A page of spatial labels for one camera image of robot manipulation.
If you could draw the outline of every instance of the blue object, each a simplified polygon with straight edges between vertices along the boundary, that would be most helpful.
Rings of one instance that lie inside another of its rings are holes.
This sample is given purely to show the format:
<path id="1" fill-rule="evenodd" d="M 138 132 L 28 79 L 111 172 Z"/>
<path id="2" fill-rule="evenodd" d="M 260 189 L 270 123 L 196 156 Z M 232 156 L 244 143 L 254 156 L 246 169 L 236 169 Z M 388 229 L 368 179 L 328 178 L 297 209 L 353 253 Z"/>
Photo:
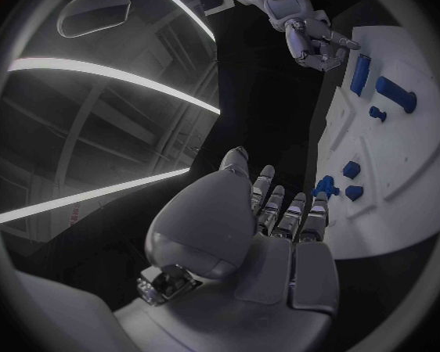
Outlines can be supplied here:
<path id="1" fill-rule="evenodd" d="M 369 115 L 374 119 L 380 119 L 383 123 L 386 120 L 386 112 L 381 112 L 377 107 L 370 107 Z"/>
<path id="2" fill-rule="evenodd" d="M 319 192 L 325 192 L 328 199 L 334 194 L 339 195 L 339 188 L 334 186 L 334 179 L 331 176 L 325 176 L 323 180 L 319 180 L 318 185 L 312 190 L 312 196 L 316 197 Z"/>
<path id="3" fill-rule="evenodd" d="M 362 186 L 348 186 L 345 189 L 345 195 L 354 202 L 356 199 L 359 199 L 363 194 Z"/>
<path id="4" fill-rule="evenodd" d="M 365 86 L 366 80 L 369 76 L 371 58 L 365 55 L 360 55 L 357 60 L 357 65 L 354 70 L 354 77 L 352 78 L 351 90 L 360 96 Z"/>
<path id="5" fill-rule="evenodd" d="M 407 92 L 404 88 L 400 88 L 395 82 L 391 82 L 383 76 L 378 78 L 377 92 L 399 104 L 406 113 L 412 113 L 416 109 L 416 94 Z"/>
<path id="6" fill-rule="evenodd" d="M 342 170 L 342 174 L 346 178 L 354 178 L 360 173 L 360 165 L 356 162 L 350 161 L 347 163 L 344 167 L 344 170 Z"/>

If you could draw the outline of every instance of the ceiling light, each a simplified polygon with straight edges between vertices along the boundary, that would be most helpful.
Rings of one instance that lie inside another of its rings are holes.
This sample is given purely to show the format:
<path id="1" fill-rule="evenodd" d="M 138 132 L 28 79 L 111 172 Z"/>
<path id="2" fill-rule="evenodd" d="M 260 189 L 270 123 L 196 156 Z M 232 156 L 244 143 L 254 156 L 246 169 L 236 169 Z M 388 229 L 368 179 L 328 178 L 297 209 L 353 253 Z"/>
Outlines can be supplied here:
<path id="1" fill-rule="evenodd" d="M 17 59 L 13 61 L 8 71 L 22 70 L 22 69 L 57 69 L 57 70 L 73 70 L 75 72 L 83 72 L 90 74 L 98 74 L 99 76 L 111 77 L 121 81 L 127 81 L 132 84 L 139 84 L 147 88 L 152 88 L 159 92 L 163 92 L 168 95 L 172 95 L 176 98 L 185 100 L 186 102 L 195 104 L 196 106 L 205 108 L 211 112 L 220 114 L 220 110 L 205 102 L 200 101 L 190 95 L 183 92 L 179 92 L 173 88 L 170 88 L 164 84 L 151 81 L 148 78 L 140 77 L 135 74 L 109 68 L 108 66 L 102 66 L 97 64 L 85 63 L 83 61 L 69 60 L 69 59 L 54 59 L 45 57 L 34 57 L 26 59 Z"/>
<path id="2" fill-rule="evenodd" d="M 184 10 L 194 21 L 197 22 L 197 24 L 204 29 L 204 31 L 207 33 L 209 37 L 212 38 L 212 41 L 215 41 L 214 33 L 212 33 L 207 26 L 205 26 L 205 23 L 202 22 L 202 20 L 194 14 L 192 10 L 190 10 L 186 4 L 184 4 L 181 0 L 172 0 L 179 8 Z"/>
<path id="3" fill-rule="evenodd" d="M 53 210 L 58 207 L 71 205 L 72 203 L 86 201 L 87 199 L 105 196 L 106 194 L 120 192 L 121 190 L 149 184 L 150 182 L 164 180 L 165 178 L 172 178 L 180 174 L 185 174 L 187 171 L 189 171 L 189 168 L 168 172 L 166 174 L 157 174 L 155 176 L 150 176 L 149 178 L 141 178 L 139 180 L 123 182 L 122 184 L 107 186 L 106 188 L 96 189 L 89 192 L 75 194 L 74 196 L 54 199 L 52 201 L 39 203 L 38 205 L 28 206 L 22 209 L 9 211 L 8 213 L 0 214 L 0 224 L 6 223 L 7 221 L 14 221 L 15 219 L 20 219 L 22 217 L 28 217 L 30 215 L 43 213 L 44 211 Z"/>

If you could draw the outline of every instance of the fluorescent light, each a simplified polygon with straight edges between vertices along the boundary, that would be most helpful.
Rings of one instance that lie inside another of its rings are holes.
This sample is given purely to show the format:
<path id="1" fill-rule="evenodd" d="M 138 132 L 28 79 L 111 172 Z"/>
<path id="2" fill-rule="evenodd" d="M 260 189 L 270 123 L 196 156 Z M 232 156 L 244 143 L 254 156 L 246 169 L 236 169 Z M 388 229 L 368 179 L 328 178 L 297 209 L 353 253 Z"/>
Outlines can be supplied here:
<path id="1" fill-rule="evenodd" d="M 184 170 L 168 172 L 166 174 L 157 174 L 155 176 L 150 176 L 149 178 L 141 178 L 139 180 L 123 182 L 122 184 L 107 186 L 106 188 L 96 189 L 90 192 L 75 194 L 74 196 L 54 199 L 52 201 L 39 203 L 38 205 L 33 205 L 33 206 L 24 207 L 22 209 L 13 210 L 8 213 L 0 214 L 0 224 L 6 223 L 7 221 L 14 221 L 15 219 L 19 219 L 21 217 L 28 217 L 30 215 L 43 213 L 44 211 L 53 210 L 58 207 L 71 205 L 72 203 L 86 201 L 87 199 L 105 196 L 106 194 L 120 192 L 121 190 L 149 184 L 150 182 L 163 180 L 165 178 L 172 178 L 180 174 L 185 174 L 187 171 L 189 171 L 189 168 L 186 168 Z"/>
<path id="2" fill-rule="evenodd" d="M 99 76 L 111 77 L 121 81 L 127 81 L 132 84 L 139 84 L 147 88 L 152 88 L 159 92 L 163 92 L 168 95 L 172 95 L 176 98 L 185 100 L 186 102 L 195 104 L 196 106 L 205 108 L 211 112 L 220 114 L 220 110 L 200 101 L 190 95 L 183 92 L 179 92 L 173 88 L 169 88 L 164 84 L 151 81 L 148 78 L 140 77 L 135 74 L 109 68 L 108 66 L 102 66 L 97 64 L 85 63 L 83 61 L 69 60 L 69 59 L 53 59 L 45 57 L 34 57 L 26 59 L 17 59 L 11 63 L 8 71 L 22 70 L 22 69 L 58 69 L 58 70 L 73 70 L 75 72 L 83 72 L 90 74 L 98 74 Z"/>
<path id="3" fill-rule="evenodd" d="M 205 23 L 202 22 L 202 20 L 194 14 L 192 10 L 190 10 L 186 4 L 184 4 L 181 0 L 172 0 L 179 8 L 181 8 L 184 12 L 186 12 L 189 17 L 191 17 L 194 21 L 197 22 L 197 24 L 204 29 L 204 31 L 207 33 L 209 37 L 212 38 L 212 41 L 215 41 L 214 33 L 212 33 L 207 26 L 205 26 Z"/>

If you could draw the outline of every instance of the dark background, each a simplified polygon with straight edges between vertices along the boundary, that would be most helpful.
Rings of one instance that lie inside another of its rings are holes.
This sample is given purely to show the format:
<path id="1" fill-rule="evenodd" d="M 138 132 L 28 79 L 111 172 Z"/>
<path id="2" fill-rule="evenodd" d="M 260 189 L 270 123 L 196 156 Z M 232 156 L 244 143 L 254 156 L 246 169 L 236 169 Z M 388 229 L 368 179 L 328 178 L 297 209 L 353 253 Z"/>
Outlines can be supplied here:
<path id="1" fill-rule="evenodd" d="M 15 1 L 0 0 L 0 23 Z M 419 1 L 439 11 L 436 22 L 440 25 L 440 0 Z M 334 25 L 340 24 L 343 34 L 348 35 L 345 31 L 353 25 L 397 24 L 375 1 L 312 2 L 331 19 L 337 17 Z M 344 66 L 325 77 L 300 68 L 291 59 L 283 35 L 255 7 L 236 4 L 209 16 L 209 23 L 218 44 L 222 115 L 189 175 L 112 202 L 46 244 L 30 260 L 13 254 L 18 269 L 94 293 L 113 310 L 128 304 L 137 296 L 135 279 L 147 266 L 143 242 L 150 222 L 179 190 L 216 170 L 223 155 L 238 145 L 249 153 L 253 180 L 266 164 L 275 166 L 273 185 L 286 188 L 284 204 L 302 189 L 309 194 L 323 114 Z M 340 312 L 323 350 L 347 350 L 380 324 L 417 280 L 436 239 L 381 257 L 338 261 Z M 10 332 L 1 314 L 0 309 L 0 329 Z M 0 350 L 12 340 L 0 337 Z M 440 350 L 440 303 L 403 350 Z"/>

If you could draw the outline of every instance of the curved white surface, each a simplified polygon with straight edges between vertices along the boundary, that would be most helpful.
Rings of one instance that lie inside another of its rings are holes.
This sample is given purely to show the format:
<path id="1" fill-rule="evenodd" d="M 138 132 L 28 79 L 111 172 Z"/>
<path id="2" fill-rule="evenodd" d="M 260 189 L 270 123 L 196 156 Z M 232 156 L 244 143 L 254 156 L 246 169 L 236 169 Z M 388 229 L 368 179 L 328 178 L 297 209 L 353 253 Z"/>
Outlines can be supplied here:
<path id="1" fill-rule="evenodd" d="M 431 71 L 401 27 L 355 27 L 352 38 L 362 49 L 349 57 L 318 144 L 316 181 L 328 174 L 341 190 L 330 198 L 325 235 L 335 259 L 394 252 L 440 231 L 440 93 Z M 350 84 L 360 53 L 372 61 L 358 97 Z M 375 91 L 379 76 L 416 93 L 414 113 Z M 369 116 L 371 106 L 387 113 L 384 123 Z M 342 174 L 349 160 L 361 166 L 354 180 Z M 364 188 L 355 202 L 349 185 Z"/>

